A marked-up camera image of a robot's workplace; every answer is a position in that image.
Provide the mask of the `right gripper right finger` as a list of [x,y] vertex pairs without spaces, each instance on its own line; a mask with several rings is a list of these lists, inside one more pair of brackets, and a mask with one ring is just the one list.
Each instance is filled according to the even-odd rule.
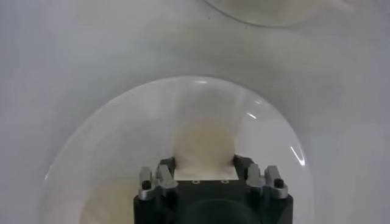
[[262,173],[259,165],[248,157],[234,155],[233,164],[239,180],[250,192],[261,197],[270,197],[276,200],[288,198],[288,186],[278,171],[277,166],[267,166]]

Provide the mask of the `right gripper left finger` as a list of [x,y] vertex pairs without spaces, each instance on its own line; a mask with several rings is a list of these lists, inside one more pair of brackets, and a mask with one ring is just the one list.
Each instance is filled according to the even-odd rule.
[[152,174],[150,167],[142,167],[139,173],[139,200],[153,200],[176,194],[179,183],[174,179],[175,158],[162,159]]

